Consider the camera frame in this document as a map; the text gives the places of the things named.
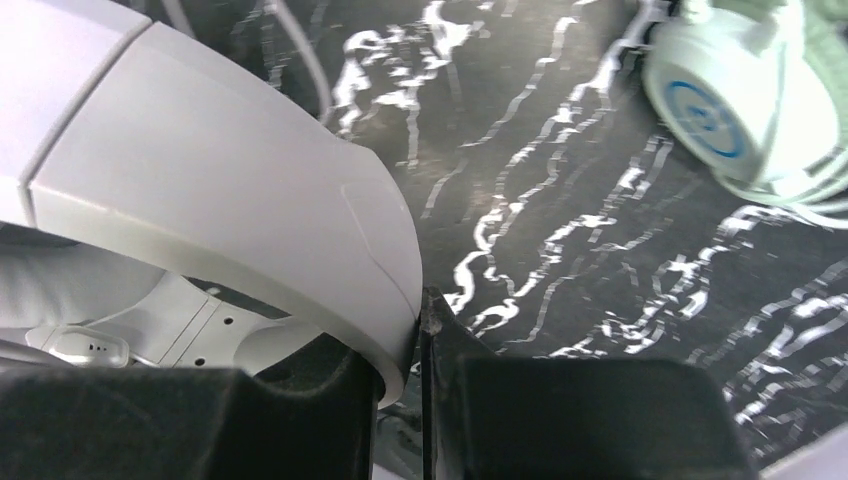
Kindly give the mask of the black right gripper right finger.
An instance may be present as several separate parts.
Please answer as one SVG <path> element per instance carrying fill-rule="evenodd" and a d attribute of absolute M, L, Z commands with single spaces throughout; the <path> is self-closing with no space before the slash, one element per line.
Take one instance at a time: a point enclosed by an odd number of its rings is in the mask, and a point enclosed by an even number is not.
<path fill-rule="evenodd" d="M 420 312 L 428 479 L 755 479 L 718 385 L 664 359 L 500 356 L 428 287 Z"/>

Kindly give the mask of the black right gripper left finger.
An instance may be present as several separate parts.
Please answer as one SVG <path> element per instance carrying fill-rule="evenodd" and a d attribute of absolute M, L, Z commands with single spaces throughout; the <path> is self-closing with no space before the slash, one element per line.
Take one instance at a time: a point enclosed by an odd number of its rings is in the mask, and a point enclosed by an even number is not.
<path fill-rule="evenodd" d="M 236 369 L 32 367 L 1 376 L 5 479 L 367 479 L 373 368 L 322 335 Z"/>

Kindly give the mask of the grey white headphones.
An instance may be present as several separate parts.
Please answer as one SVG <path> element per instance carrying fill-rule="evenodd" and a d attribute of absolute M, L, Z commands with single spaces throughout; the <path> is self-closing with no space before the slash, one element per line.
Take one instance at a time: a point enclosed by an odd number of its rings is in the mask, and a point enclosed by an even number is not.
<path fill-rule="evenodd" d="M 422 263 L 371 150 L 113 1 L 1 5 L 1 364 L 235 367 L 328 334 L 407 383 Z"/>

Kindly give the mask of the mint green headphones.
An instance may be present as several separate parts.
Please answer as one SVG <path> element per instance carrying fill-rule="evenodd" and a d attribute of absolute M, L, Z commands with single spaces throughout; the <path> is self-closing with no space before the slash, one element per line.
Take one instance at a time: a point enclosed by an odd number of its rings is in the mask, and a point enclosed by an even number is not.
<path fill-rule="evenodd" d="M 847 226 L 847 5 L 682 1 L 642 69 L 659 118 L 733 195 Z"/>

